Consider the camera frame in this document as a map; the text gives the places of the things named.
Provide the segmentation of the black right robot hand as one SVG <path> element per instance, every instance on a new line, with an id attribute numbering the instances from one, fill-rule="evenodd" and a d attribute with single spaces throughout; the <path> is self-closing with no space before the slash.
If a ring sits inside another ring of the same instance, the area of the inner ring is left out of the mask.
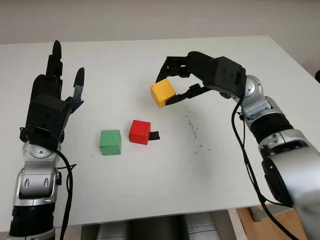
<path id="1" fill-rule="evenodd" d="M 197 83 L 182 94 L 174 93 L 173 96 L 164 100 L 164 105 L 168 106 L 184 99 L 191 99 L 210 90 L 222 91 L 222 78 L 217 73 L 218 59 L 204 53 L 191 51 L 187 56 L 168 56 L 159 71 L 156 83 L 164 81 L 167 77 L 188 78 L 194 75 L 202 81 L 203 87 Z"/>

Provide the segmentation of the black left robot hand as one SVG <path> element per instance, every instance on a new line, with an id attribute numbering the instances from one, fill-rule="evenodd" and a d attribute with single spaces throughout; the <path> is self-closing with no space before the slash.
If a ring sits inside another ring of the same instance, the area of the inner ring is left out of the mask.
<path id="1" fill-rule="evenodd" d="M 62 100 L 62 46 L 54 41 L 45 74 L 36 77 L 25 124 L 26 139 L 33 145 L 56 149 L 64 140 L 68 119 L 83 103 L 85 69 L 81 67 L 74 80 L 73 96 Z"/>

